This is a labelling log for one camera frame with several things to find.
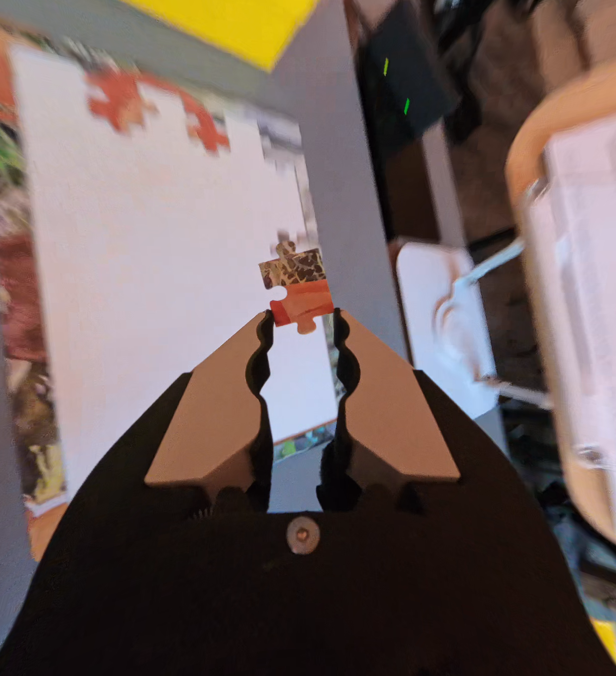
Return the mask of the yellow plastic bin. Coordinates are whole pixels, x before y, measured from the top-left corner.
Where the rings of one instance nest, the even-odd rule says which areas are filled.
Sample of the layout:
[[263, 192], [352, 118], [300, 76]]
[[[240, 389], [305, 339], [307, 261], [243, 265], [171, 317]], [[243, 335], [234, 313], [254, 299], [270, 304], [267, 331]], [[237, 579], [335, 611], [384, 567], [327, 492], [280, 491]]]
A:
[[124, 1], [174, 30], [271, 72], [319, 1]]
[[616, 665], [616, 622], [590, 618], [596, 635]]

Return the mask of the red dark puzzle piece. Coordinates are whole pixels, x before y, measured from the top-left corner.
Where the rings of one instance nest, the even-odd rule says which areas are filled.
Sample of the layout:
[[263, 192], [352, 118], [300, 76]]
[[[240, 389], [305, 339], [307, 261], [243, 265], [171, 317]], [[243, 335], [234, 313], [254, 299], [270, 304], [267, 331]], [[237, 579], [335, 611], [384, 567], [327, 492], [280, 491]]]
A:
[[320, 250], [297, 251], [290, 240], [279, 241], [275, 250], [274, 259], [259, 264], [266, 289], [286, 290], [283, 299], [270, 302], [275, 325], [295, 325], [298, 334], [311, 334], [317, 328], [315, 320], [334, 311]]

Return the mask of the grey striped puzzle piece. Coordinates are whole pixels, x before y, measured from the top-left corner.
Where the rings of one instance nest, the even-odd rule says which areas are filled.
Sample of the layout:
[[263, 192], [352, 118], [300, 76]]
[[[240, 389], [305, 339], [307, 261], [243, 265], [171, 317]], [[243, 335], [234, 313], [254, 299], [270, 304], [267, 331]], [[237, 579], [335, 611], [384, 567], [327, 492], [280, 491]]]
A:
[[261, 117], [257, 120], [262, 154], [267, 162], [289, 164], [303, 157], [300, 127], [294, 121]]

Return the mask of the grey brown puzzle piece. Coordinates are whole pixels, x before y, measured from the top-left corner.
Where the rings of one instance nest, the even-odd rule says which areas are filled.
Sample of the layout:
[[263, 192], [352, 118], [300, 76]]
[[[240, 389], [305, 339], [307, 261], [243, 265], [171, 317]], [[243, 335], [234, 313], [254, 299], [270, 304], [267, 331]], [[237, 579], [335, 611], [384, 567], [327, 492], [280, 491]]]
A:
[[296, 253], [319, 247], [319, 241], [315, 239], [315, 234], [312, 231], [307, 231], [305, 229], [295, 232], [278, 230], [275, 240], [271, 241], [269, 249], [270, 253], [276, 258], [279, 257], [278, 246], [282, 242], [293, 242], [294, 251]]

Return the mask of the printed instruction sheet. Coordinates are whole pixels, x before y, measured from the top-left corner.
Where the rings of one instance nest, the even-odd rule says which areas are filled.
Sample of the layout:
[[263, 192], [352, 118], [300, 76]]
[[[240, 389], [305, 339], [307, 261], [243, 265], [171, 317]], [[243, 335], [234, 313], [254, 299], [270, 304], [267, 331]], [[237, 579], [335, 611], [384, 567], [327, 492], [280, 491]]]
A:
[[616, 528], [616, 114], [552, 135], [525, 208], [571, 453], [603, 470]]

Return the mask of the black power adapter box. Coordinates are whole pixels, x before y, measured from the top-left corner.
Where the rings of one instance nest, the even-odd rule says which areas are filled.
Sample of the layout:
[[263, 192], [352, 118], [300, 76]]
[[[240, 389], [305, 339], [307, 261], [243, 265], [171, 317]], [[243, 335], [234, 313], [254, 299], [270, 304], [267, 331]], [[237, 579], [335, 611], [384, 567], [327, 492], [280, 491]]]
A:
[[421, 139], [461, 101], [420, 1], [390, 7], [365, 37], [360, 68], [368, 130], [384, 157]]

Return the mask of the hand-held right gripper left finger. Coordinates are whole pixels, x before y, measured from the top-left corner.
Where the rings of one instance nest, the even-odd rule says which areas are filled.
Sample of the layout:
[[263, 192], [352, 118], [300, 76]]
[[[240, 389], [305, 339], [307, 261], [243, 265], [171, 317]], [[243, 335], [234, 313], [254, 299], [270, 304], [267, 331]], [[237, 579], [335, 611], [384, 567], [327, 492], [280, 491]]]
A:
[[150, 487], [197, 487], [211, 503], [239, 489], [269, 505], [273, 438], [262, 388], [275, 323], [254, 316], [196, 366], [144, 478]]

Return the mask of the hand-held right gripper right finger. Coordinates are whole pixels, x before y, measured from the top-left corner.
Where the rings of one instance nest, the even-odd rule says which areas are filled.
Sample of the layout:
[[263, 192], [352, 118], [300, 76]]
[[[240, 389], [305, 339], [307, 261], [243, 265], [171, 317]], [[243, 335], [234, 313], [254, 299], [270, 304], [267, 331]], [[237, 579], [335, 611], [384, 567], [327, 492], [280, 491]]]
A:
[[461, 472], [414, 368], [341, 308], [334, 341], [344, 394], [333, 440], [333, 503], [356, 504], [381, 489], [400, 504], [411, 492], [459, 486]]

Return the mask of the puzzle frame board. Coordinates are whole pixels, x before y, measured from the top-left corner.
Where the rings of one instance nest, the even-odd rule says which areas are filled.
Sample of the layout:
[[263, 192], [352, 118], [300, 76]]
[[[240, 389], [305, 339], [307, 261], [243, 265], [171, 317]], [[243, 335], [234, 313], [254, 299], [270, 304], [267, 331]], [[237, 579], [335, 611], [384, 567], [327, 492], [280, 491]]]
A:
[[[116, 132], [88, 108], [96, 70], [136, 76], [158, 113]], [[181, 94], [230, 151], [188, 137]], [[286, 296], [259, 269], [277, 231], [318, 241], [305, 157], [264, 159], [266, 116], [294, 121], [0, 18], [0, 320], [36, 561], [150, 395]], [[315, 322], [275, 332], [271, 367], [298, 367], [262, 390], [275, 461], [334, 434], [330, 318]]]

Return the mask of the red fan puzzle piece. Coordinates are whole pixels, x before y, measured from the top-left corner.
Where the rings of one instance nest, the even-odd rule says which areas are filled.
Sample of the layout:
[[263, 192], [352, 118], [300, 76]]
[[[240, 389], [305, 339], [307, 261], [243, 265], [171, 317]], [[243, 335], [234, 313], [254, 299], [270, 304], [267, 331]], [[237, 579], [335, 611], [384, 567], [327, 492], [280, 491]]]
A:
[[108, 122], [119, 134], [129, 135], [133, 126], [144, 127], [144, 113], [157, 114], [154, 103], [147, 101], [138, 89], [133, 74], [116, 70], [85, 73], [88, 108], [97, 118]]

